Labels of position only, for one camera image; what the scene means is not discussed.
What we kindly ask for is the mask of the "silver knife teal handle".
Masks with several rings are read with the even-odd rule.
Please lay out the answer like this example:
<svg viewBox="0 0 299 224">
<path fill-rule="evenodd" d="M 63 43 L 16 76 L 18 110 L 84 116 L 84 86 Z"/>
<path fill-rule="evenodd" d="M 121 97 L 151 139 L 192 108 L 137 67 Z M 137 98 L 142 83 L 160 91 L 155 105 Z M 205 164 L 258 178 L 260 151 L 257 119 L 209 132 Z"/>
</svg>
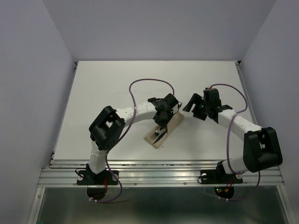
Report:
<svg viewBox="0 0 299 224">
<path fill-rule="evenodd" d="M 156 144 L 158 141 L 160 141 L 166 134 L 167 134 L 167 129 L 164 129 L 157 138 L 153 139 L 154 140 L 153 144 Z"/>
</svg>

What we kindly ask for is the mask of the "beige cloth napkin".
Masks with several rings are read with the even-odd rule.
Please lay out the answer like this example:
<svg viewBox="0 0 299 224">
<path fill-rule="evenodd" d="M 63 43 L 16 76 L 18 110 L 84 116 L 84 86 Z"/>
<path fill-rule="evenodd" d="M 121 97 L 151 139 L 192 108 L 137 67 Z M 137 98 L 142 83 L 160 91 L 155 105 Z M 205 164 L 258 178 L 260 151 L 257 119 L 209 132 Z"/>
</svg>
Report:
<svg viewBox="0 0 299 224">
<path fill-rule="evenodd" d="M 167 137 L 182 123 L 183 120 L 184 115 L 181 112 L 178 112 L 171 118 L 166 128 L 155 126 L 144 136 L 143 139 L 154 148 L 159 148 L 162 146 Z"/>
</svg>

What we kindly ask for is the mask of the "silver fork teal handle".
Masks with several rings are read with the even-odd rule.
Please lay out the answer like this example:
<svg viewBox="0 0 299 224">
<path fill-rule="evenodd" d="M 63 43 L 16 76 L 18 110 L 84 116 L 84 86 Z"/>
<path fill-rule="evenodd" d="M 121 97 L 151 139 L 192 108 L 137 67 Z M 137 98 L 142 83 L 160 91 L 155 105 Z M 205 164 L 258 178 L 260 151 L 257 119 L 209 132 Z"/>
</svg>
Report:
<svg viewBox="0 0 299 224">
<path fill-rule="evenodd" d="M 160 133 L 163 131 L 163 128 L 159 128 L 158 130 L 156 130 L 151 136 L 150 136 L 150 138 L 151 139 L 155 139 L 155 138 L 157 138 L 159 135 L 160 135 Z"/>
</svg>

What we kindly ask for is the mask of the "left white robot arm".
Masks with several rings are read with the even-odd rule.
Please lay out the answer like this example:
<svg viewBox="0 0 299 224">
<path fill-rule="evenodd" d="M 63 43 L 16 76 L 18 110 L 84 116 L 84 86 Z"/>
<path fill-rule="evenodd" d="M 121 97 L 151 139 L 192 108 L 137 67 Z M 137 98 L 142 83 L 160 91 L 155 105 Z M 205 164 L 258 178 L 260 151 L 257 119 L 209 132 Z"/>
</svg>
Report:
<svg viewBox="0 0 299 224">
<path fill-rule="evenodd" d="M 106 155 L 121 139 L 124 128 L 144 120 L 154 120 L 158 129 L 150 135 L 157 142 L 159 137 L 170 132 L 171 119 L 179 112 L 182 103 L 169 93 L 164 98 L 150 98 L 134 107 L 113 109 L 106 106 L 89 127 L 92 152 L 86 169 L 88 179 L 98 184 L 103 181 Z"/>
</svg>

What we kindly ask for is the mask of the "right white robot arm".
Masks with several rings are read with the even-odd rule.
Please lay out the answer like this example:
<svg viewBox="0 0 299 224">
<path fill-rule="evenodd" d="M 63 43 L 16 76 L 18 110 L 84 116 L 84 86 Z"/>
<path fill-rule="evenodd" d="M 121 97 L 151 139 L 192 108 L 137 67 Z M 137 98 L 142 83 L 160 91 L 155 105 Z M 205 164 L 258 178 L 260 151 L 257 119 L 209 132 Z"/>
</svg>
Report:
<svg viewBox="0 0 299 224">
<path fill-rule="evenodd" d="M 215 170 L 218 181 L 226 182 L 232 174 L 240 175 L 247 171 L 255 173 L 282 164 L 283 157 L 274 128 L 255 125 L 240 116 L 231 106 L 223 105 L 216 88 L 205 89 L 203 93 L 203 96 L 193 94 L 183 110 L 192 112 L 200 120 L 212 119 L 226 127 L 228 134 L 234 133 L 243 141 L 241 156 L 227 157 L 218 164 Z"/>
</svg>

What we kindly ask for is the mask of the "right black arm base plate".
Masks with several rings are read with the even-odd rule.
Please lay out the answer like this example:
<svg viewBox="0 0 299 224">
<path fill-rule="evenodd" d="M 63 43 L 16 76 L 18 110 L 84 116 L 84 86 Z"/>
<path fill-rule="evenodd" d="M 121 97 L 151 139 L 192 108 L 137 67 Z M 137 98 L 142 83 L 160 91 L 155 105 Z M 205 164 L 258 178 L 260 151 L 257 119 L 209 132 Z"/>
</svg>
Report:
<svg viewBox="0 0 299 224">
<path fill-rule="evenodd" d="M 198 183 L 200 184 L 214 184 L 214 185 L 224 185 L 224 184 L 242 184 L 243 179 L 237 179 L 234 174 L 219 174 L 215 169 L 204 169 L 200 171 L 200 176 L 198 177 Z"/>
</svg>

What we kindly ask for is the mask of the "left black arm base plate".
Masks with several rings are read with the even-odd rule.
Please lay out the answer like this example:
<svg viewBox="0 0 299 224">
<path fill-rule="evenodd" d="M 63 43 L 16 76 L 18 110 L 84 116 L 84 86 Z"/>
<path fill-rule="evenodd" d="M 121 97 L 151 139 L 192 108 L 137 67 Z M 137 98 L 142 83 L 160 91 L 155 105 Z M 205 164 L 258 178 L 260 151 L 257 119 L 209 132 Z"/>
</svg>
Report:
<svg viewBox="0 0 299 224">
<path fill-rule="evenodd" d="M 79 186 L 89 186 L 89 185 L 107 185 L 115 186 L 118 185 L 117 180 L 113 175 L 108 171 L 104 170 L 103 172 L 90 176 L 86 170 L 75 171 L 77 174 L 77 185 Z"/>
</svg>

